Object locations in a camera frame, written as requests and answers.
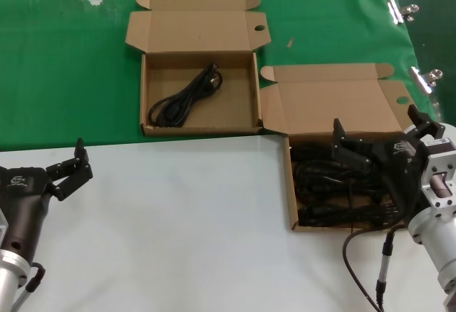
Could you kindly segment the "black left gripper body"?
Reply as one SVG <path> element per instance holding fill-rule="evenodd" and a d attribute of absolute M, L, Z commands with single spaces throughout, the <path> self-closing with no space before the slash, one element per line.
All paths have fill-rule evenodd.
<path fill-rule="evenodd" d="M 8 227 L 1 249 L 33 259 L 48 214 L 51 179 L 43 168 L 1 168 L 1 211 Z"/>

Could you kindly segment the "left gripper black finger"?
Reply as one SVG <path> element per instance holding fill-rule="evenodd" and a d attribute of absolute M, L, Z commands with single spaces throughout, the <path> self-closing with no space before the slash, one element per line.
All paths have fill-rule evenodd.
<path fill-rule="evenodd" d="M 46 191 L 60 202 L 71 196 L 93 178 L 88 153 L 82 138 L 78 138 L 73 158 L 46 168 L 51 183 Z"/>

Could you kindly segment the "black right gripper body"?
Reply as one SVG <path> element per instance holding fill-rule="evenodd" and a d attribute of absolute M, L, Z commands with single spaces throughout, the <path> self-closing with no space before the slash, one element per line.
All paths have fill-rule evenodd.
<path fill-rule="evenodd" d="M 419 148 L 419 141 L 406 137 L 381 140 L 372 148 L 371 159 L 404 220 L 413 219 L 422 209 L 424 157 Z"/>

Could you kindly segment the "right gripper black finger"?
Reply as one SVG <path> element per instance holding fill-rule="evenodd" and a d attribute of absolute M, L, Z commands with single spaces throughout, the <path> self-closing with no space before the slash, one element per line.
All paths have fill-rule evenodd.
<path fill-rule="evenodd" d="M 359 137 L 346 136 L 338 118 L 333 121 L 332 158 L 352 170 L 370 170 L 372 168 L 373 143 Z"/>
<path fill-rule="evenodd" d="M 439 140 L 443 137 L 444 126 L 435 122 L 427 113 L 420 112 L 415 105 L 409 105 L 408 117 L 414 127 L 405 133 L 405 140 L 411 144 Z"/>

